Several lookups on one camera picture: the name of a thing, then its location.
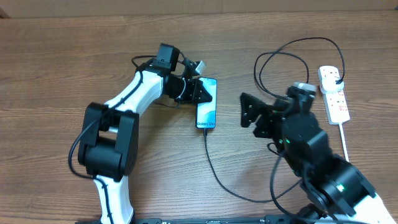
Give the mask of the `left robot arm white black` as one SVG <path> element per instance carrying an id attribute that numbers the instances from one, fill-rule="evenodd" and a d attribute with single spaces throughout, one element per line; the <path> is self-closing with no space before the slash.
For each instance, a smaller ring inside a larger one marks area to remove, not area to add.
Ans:
<path id="1" fill-rule="evenodd" d="M 90 103 L 81 133 L 73 142 L 68 163 L 77 152 L 85 167 L 83 178 L 97 188 L 102 214 L 97 223 L 133 223 L 129 198 L 129 175 L 137 159 L 139 120 L 156 99 L 167 95 L 177 103 L 209 103 L 215 96 L 199 77 L 206 65 L 193 61 L 175 46 L 160 44 L 156 55 L 143 55 L 135 64 L 134 78 L 106 103 Z"/>

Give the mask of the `Samsung Galaxy smartphone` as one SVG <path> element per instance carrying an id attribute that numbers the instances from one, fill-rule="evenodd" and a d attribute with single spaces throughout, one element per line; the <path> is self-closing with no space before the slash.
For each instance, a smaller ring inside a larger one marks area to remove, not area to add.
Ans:
<path id="1" fill-rule="evenodd" d="M 217 80 L 201 77 L 205 90 L 212 96 L 212 100 L 197 105 L 196 127 L 198 129 L 213 129 L 216 126 L 216 96 Z"/>

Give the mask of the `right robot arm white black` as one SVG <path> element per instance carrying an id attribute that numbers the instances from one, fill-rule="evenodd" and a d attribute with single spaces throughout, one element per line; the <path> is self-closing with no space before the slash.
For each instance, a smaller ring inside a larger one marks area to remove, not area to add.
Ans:
<path id="1" fill-rule="evenodd" d="M 284 159 L 301 178 L 310 203 L 296 214 L 272 195 L 287 223 L 393 223 L 374 186 L 352 163 L 333 153 L 327 133 L 310 111 L 317 89 L 295 83 L 287 94 L 268 105 L 242 93 L 241 126 L 251 123 L 255 137 L 271 139 L 280 162 Z"/>

